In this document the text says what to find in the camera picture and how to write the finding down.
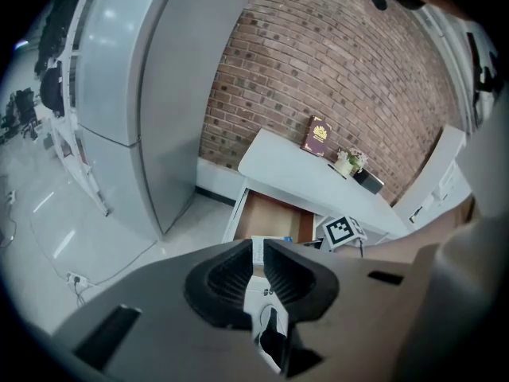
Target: gold emblem on book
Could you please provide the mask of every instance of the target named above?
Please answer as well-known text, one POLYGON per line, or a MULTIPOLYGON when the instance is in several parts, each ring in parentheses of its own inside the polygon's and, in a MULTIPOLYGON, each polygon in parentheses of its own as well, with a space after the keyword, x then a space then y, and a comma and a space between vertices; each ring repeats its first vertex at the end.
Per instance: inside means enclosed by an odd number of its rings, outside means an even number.
POLYGON ((315 139, 322 143, 327 138, 327 131, 323 126, 316 126, 313 130, 313 133, 315 134, 315 139))

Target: potted plant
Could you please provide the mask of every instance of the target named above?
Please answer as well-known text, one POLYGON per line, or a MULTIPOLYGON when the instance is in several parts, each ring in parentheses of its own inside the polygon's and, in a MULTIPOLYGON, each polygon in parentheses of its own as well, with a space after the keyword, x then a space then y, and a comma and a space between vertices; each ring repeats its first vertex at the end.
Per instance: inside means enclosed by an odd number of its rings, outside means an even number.
POLYGON ((340 174, 347 176, 362 171, 367 164, 367 155, 360 150, 350 149, 349 151, 340 151, 337 154, 337 162, 334 164, 340 174))

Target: brick wall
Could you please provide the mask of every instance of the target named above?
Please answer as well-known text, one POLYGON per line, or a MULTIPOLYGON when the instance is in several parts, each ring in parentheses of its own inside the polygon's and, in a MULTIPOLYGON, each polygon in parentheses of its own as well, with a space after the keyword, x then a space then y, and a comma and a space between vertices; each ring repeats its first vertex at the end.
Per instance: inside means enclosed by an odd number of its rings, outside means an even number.
POLYGON ((261 127, 300 143, 310 115, 333 127, 326 158, 366 152, 392 202, 460 116, 445 66, 395 3, 248 0, 212 86, 200 155, 236 169, 261 127))

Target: flower pot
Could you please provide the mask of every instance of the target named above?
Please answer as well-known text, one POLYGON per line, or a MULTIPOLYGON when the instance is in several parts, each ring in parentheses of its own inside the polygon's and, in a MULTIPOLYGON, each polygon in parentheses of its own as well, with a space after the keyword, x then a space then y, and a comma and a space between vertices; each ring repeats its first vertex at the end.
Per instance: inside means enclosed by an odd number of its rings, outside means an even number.
POLYGON ((348 160, 338 160, 334 166, 336 167, 336 170, 338 170, 338 172, 344 176, 344 177, 347 177, 348 175, 350 175, 350 173, 352 172, 352 169, 353 169, 353 165, 350 164, 350 162, 348 160))

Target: white metal rack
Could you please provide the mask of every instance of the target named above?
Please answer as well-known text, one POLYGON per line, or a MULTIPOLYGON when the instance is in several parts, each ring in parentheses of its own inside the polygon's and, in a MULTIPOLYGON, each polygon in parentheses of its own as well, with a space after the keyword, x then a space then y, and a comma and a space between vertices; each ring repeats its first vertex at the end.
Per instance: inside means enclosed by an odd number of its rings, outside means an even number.
POLYGON ((51 127, 52 138, 55 143, 56 154, 64 164, 66 170, 74 177, 76 182, 84 189, 88 196, 94 201, 103 215, 107 216, 108 210, 103 202, 99 192, 99 187, 95 182, 92 168, 87 164, 84 149, 80 146, 81 139, 76 137, 80 135, 80 125, 78 124, 76 114, 76 62, 79 60, 79 43, 81 38, 80 24, 82 15, 86 16, 84 11, 91 0, 79 0, 69 26, 68 35, 65 41, 64 51, 58 57, 62 69, 62 97, 64 100, 65 116, 57 118, 52 115, 51 127), (68 145, 68 150, 64 153, 64 148, 68 145))

